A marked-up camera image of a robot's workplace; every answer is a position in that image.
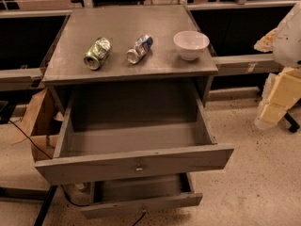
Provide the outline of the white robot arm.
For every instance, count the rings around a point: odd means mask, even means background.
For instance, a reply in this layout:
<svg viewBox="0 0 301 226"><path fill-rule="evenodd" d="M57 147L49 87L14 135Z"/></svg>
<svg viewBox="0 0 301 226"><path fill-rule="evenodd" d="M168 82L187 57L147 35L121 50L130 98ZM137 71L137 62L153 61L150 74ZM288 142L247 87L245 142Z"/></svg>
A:
<svg viewBox="0 0 301 226"><path fill-rule="evenodd" d="M284 69L265 82L255 125L262 130L276 126L301 99L301 3L297 2L278 26L258 40L254 49L272 52Z"/></svg>

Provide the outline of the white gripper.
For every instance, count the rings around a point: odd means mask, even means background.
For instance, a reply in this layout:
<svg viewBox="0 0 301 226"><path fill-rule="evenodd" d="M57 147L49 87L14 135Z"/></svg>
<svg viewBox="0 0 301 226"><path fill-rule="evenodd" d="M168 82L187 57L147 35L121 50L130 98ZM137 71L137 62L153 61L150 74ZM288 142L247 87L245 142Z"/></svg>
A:
<svg viewBox="0 0 301 226"><path fill-rule="evenodd" d="M266 130L277 126L298 100L301 99L301 69L286 67L276 76L266 102L259 105L255 126Z"/></svg>

